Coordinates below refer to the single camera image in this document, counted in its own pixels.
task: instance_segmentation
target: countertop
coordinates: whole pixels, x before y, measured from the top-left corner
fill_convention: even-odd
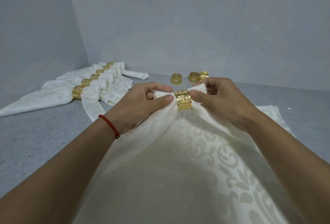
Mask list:
[[[173,85],[170,76],[150,74],[145,81],[168,84],[174,91],[192,84],[183,78]],[[236,83],[256,106],[274,105],[296,138],[330,162],[330,92]],[[101,101],[105,110],[111,107]],[[91,120],[80,100],[17,115],[0,117],[0,197],[47,162]]]

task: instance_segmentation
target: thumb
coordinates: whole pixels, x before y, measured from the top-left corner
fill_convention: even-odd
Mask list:
[[[196,90],[189,91],[189,94],[190,94],[190,97],[194,101],[197,101],[199,103],[202,103],[202,104],[205,104],[209,107],[212,107],[213,100],[214,100],[213,96],[211,96],[209,94],[206,94],[206,93],[203,93],[203,92],[200,92],[200,91],[196,91]]]
[[[150,103],[150,110],[151,113],[158,110],[158,109],[162,109],[166,106],[168,106],[169,104],[171,104],[171,102],[173,101],[174,97],[170,94],[159,97],[157,99],[151,100]]]

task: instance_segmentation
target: gray wall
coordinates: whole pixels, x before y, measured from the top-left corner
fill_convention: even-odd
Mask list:
[[[0,108],[88,66],[71,0],[0,0]]]
[[[72,0],[90,64],[330,90],[329,0]]]

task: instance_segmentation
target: right hand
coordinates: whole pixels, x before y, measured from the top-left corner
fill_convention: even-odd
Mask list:
[[[209,77],[193,86],[204,83],[208,94],[191,90],[194,101],[209,106],[214,112],[227,119],[236,128],[246,131],[246,123],[259,110],[244,96],[231,79]]]

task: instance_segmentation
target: red string bracelet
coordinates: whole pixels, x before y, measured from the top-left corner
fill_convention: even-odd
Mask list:
[[[112,130],[114,131],[114,134],[116,135],[116,139],[118,139],[120,137],[120,134],[118,133],[117,129],[114,127],[114,125],[102,114],[99,115],[99,118],[104,119],[104,121],[106,123],[108,123],[108,125],[112,128]]]

